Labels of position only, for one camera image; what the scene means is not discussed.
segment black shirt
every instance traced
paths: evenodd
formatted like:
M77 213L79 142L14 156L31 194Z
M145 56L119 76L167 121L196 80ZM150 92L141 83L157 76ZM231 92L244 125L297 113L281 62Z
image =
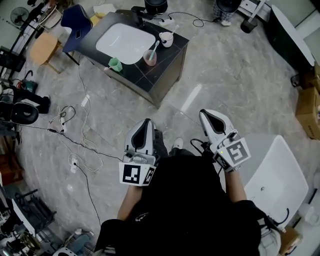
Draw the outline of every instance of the black shirt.
M259 255L259 211L232 203L211 161L201 156L163 159L127 221L101 225L95 250L116 255Z

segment white shoe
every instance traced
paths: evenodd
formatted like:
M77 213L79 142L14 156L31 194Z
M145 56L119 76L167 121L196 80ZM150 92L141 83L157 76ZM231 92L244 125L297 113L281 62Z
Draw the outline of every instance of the white shoe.
M177 139L174 141L172 148L173 148L173 149L174 149L174 148L177 148L177 149L182 150L183 146L184 146L184 141L182 140L182 138L177 138Z
M229 27L231 25L231 22L230 21L226 21L226 20L222 20L221 21L221 25L225 26L225 27Z

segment green cup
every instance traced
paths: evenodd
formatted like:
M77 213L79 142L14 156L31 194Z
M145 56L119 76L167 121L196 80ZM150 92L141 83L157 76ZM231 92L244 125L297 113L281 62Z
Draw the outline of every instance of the green cup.
M110 59L108 65L116 72L120 72L123 69L121 62L117 58Z

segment plaid pants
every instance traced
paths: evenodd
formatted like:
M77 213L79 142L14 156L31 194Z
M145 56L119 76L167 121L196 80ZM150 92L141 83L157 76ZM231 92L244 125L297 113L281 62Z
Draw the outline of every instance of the plaid pants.
M234 12L229 13L229 12L223 12L222 10L219 9L219 7L217 6L216 1L214 1L214 5L213 5L213 14L216 18L221 18L222 21L230 21L231 16L234 14Z

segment black table top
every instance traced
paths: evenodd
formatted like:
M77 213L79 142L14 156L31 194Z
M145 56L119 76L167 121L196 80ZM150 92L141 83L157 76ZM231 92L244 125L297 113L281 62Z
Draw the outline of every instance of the black table top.
M130 17L120 14L109 12L100 22L81 40L77 51L87 56L88 58L100 63L101 65L108 67L111 56L104 54L103 52L96 49L97 41L100 37L114 24L122 23L135 28L138 28L136 23ZM160 41L157 47L157 61L155 66L149 66L146 64L143 58L137 63L127 65L122 63L123 70L116 72L123 78L129 80L133 84L137 85L146 92L149 92L153 86L157 83L159 78L165 73L170 64L175 60L178 54L187 46L189 40L174 34L173 45L166 48L162 45L159 33L170 32L169 30L146 22L144 27L139 28L142 31L150 33L155 36L156 40Z

